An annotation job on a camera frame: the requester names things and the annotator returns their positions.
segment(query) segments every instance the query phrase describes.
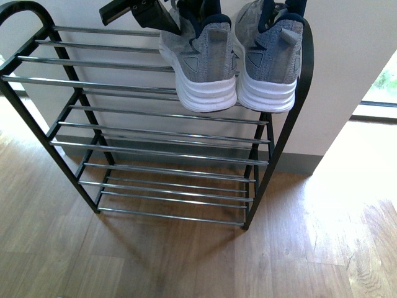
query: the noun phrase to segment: gray sneaker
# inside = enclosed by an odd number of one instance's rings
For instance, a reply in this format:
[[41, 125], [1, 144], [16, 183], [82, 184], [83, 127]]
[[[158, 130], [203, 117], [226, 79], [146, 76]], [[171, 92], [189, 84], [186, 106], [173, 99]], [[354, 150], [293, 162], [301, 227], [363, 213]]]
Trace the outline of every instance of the gray sneaker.
[[182, 35], [162, 31], [159, 49], [175, 70], [182, 105], [194, 112], [213, 112], [236, 103], [236, 61], [230, 18], [221, 13], [219, 0], [202, 2], [198, 11], [179, 0], [170, 14]]
[[245, 5], [234, 25], [234, 50], [242, 60], [239, 102], [255, 111], [285, 112], [295, 102], [301, 70], [306, 0], [257, 0]]

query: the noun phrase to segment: wooden floor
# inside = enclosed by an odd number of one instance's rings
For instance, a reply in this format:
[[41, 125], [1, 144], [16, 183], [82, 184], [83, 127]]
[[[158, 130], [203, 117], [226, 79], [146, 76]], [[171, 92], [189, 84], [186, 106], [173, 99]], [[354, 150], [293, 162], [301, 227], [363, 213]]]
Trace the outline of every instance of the wooden floor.
[[397, 126], [349, 122], [251, 228], [95, 215], [0, 99], [0, 297], [397, 297]]

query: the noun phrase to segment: curved rack end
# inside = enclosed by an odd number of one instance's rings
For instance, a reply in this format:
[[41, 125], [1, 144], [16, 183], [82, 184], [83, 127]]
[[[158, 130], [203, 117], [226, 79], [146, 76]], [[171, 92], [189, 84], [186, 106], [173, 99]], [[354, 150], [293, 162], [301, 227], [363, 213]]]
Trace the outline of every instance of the curved rack end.
[[298, 87], [296, 90], [297, 98], [300, 101], [305, 101], [311, 80], [313, 79], [314, 71], [314, 45], [313, 45], [313, 34], [309, 22], [305, 19], [305, 28], [303, 29], [303, 40], [302, 40], [302, 68], [299, 77]]
[[39, 3], [34, 1], [12, 1], [0, 6], [0, 26], [9, 17], [22, 11], [32, 11], [42, 21], [46, 29], [54, 26], [54, 21], [48, 11]]

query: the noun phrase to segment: white sole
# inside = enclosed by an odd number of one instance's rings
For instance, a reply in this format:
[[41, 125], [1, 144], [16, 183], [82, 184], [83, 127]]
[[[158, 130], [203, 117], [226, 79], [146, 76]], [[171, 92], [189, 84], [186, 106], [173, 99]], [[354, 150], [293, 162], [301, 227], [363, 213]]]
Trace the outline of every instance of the white sole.
[[252, 79], [246, 70], [245, 49], [237, 39], [234, 28], [232, 32], [233, 50], [243, 61], [243, 69], [237, 78], [238, 101], [244, 107], [260, 112], [282, 113], [292, 109], [297, 81], [279, 84]]
[[196, 83], [184, 74], [179, 60], [160, 36], [161, 56], [175, 71], [176, 92], [182, 105], [193, 112], [215, 112], [228, 109], [236, 104], [236, 78], [223, 81]]

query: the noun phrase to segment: shoe rack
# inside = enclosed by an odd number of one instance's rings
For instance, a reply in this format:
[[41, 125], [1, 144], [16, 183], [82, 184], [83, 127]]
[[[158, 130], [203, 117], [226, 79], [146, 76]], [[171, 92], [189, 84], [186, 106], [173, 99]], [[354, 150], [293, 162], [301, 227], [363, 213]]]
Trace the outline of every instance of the shoe rack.
[[[143, 66], [143, 65], [119, 65], [109, 62], [93, 62], [71, 60], [68, 55], [68, 48], [74, 50], [83, 48], [85, 50], [128, 50], [129, 52], [148, 52], [150, 55], [158, 55], [156, 49], [145, 48], [109, 48], [106, 45], [83, 44], [83, 43], [64, 43], [61, 40], [60, 32], [79, 32], [80, 34], [126, 34], [139, 35], [148, 38], [158, 38], [157, 32], [127, 32], [124, 30], [102, 30], [102, 29], [85, 29], [75, 27], [59, 27], [53, 23], [49, 13], [36, 2], [32, 1], [14, 1], [0, 6], [0, 25], [8, 19], [22, 11], [31, 11], [35, 13], [42, 21], [43, 27], [24, 45], [16, 51], [2, 66], [0, 66], [0, 90], [13, 105], [15, 110], [20, 114], [30, 130], [35, 134], [44, 148], [49, 152], [53, 160], [58, 164], [62, 172], [70, 180], [81, 197], [87, 202], [89, 207], [95, 213], [118, 212], [131, 214], [132, 216], [149, 215], [170, 219], [196, 220], [201, 222], [212, 222], [216, 224], [228, 224], [240, 226], [248, 229], [254, 215], [257, 211], [261, 199], [264, 197], [267, 185], [275, 171], [280, 156], [285, 148], [285, 144], [295, 125], [301, 108], [308, 94], [311, 79], [313, 75], [313, 38], [309, 23], [306, 22], [303, 33], [302, 45], [302, 71], [298, 80], [296, 90], [296, 101], [293, 109], [288, 113], [283, 125], [281, 134], [275, 142], [272, 125], [272, 114], [266, 112], [253, 113], [255, 119], [239, 119], [238, 117], [223, 117], [219, 113], [207, 113], [194, 115], [190, 113], [162, 113], [157, 111], [136, 111], [132, 104], [125, 109], [111, 109], [95, 105], [91, 98], [96, 94], [108, 97], [120, 96], [130, 97], [134, 100], [138, 94], [145, 94], [150, 99], [158, 100], [158, 96], [165, 95], [169, 101], [177, 101], [175, 89], [170, 88], [141, 88], [136, 86], [118, 86], [114, 84], [99, 84], [95, 82], [81, 81], [77, 75], [76, 67], [96, 67], [96, 68], [129, 68], [134, 71], [163, 71], [172, 72], [169, 67]], [[57, 59], [31, 56], [38, 47], [53, 47], [58, 56]], [[26, 76], [11, 76], [11, 74], [24, 63], [47, 63], [58, 65], [60, 71], [67, 74], [69, 80], [58, 80], [46, 78], [45, 73], [41, 78], [30, 78]], [[45, 133], [32, 117], [30, 112], [24, 106], [21, 98], [10, 87], [11, 82], [20, 82], [22, 84], [41, 84], [52, 86], [63, 86], [70, 88], [73, 95], [61, 111], [56, 113], [56, 120]], [[245, 109], [244, 107], [233, 107], [234, 109]], [[75, 123], [69, 120], [69, 115], [73, 111], [84, 111], [87, 118], [85, 124]], [[167, 118], [168, 121], [179, 121], [179, 126], [183, 128], [183, 123], [197, 121], [199, 123], [216, 123], [226, 122], [229, 129], [239, 129], [240, 125], [249, 125], [252, 136], [247, 138], [230, 137], [227, 135], [213, 135], [206, 131], [202, 133], [190, 133], [186, 131], [160, 131], [146, 130], [139, 127], [109, 127], [101, 123], [98, 114], [128, 114], [129, 117], [144, 116], [147, 121], [151, 119]], [[57, 140], [57, 135], [61, 128], [73, 127], [76, 130], [91, 130], [94, 137], [89, 143], [61, 142]], [[182, 146], [187, 151], [169, 151], [153, 150], [152, 148], [142, 148], [140, 146], [123, 146], [109, 145], [114, 136], [119, 139], [128, 139], [133, 142], [128, 144], [137, 144], [146, 140], [149, 142], [159, 142], [160, 148], [174, 148], [176, 145]], [[59, 154], [56, 147], [76, 147], [84, 150], [77, 171], [72, 171], [66, 163], [63, 155]], [[189, 151], [190, 148], [204, 148], [200, 153]], [[219, 152], [228, 152], [227, 156], [213, 155], [206, 153], [206, 148], [223, 148]], [[267, 151], [269, 157], [263, 158], [259, 150]], [[243, 155], [233, 156], [231, 152], [243, 152]], [[103, 154], [102, 159], [105, 163], [97, 163], [92, 158], [94, 153]], [[164, 159], [182, 161], [183, 167], [173, 167], [172, 163], [151, 163], [130, 162], [119, 159], [118, 153], [137, 156], [138, 159], [162, 157]], [[220, 164], [241, 169], [240, 172], [235, 170], [231, 173], [219, 171], [197, 171], [197, 162], [214, 161]], [[98, 181], [88, 181], [84, 173], [89, 169], [101, 169], [104, 175]], [[169, 177], [177, 178], [172, 183], [168, 182]], [[91, 189], [96, 187], [96, 195], [89, 194], [87, 187]], [[172, 207], [159, 207], [156, 212], [142, 210], [141, 207], [136, 209], [123, 208], [119, 203], [112, 205], [112, 202], [118, 202], [117, 199], [125, 199], [127, 202], [132, 201], [150, 201], [151, 204], [178, 204], [183, 205], [183, 210], [191, 209], [189, 214], [197, 216], [186, 216], [186, 213], [173, 214], [176, 210]], [[207, 213], [206, 209], [219, 210], [218, 212]], [[216, 214], [226, 215], [221, 219]]]

